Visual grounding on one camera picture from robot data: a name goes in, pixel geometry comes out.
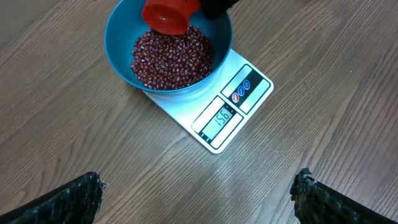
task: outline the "pile of beans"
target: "pile of beans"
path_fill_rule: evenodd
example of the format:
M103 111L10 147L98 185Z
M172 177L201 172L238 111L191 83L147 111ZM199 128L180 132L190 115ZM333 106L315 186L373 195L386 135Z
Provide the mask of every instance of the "pile of beans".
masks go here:
M153 90L176 90L190 86L212 71L214 50L199 27L183 35L148 30L132 51L131 69L144 86Z

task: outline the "table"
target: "table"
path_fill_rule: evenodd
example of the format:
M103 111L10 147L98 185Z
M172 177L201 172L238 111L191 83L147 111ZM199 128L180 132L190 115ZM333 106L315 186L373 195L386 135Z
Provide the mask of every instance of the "table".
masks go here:
M117 2L0 2L0 214L94 170L97 223L298 223L309 167L398 221L398 1L236 4L233 49L275 90L220 155L112 70Z

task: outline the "wooden table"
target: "wooden table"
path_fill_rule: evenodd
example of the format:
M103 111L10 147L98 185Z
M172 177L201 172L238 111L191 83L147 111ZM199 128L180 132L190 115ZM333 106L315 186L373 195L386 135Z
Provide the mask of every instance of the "wooden table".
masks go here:
M235 5L233 49L275 90L220 155L112 70L117 2L0 2L0 213L95 170L98 223L298 223L309 167L398 220L398 1Z

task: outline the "digital scale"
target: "digital scale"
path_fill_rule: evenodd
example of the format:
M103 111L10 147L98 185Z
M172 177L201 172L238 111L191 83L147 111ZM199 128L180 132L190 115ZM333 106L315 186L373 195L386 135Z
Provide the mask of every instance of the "digital scale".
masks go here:
M245 58L230 50L214 79L178 96L144 93L210 152L221 153L274 89Z

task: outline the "bowl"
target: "bowl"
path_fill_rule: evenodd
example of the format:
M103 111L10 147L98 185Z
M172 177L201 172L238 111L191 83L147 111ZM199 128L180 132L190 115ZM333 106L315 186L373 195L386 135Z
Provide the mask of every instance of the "bowl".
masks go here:
M105 28L105 52L118 75L136 88L161 95L181 95L207 85L216 75L232 45L233 27L231 18L225 12L216 20L206 19L202 11L192 14L190 23L198 26L213 45L215 58L213 71L203 80L177 90L151 90L137 79L130 69L133 60L134 43L150 27L142 19L145 0L122 0L113 9Z

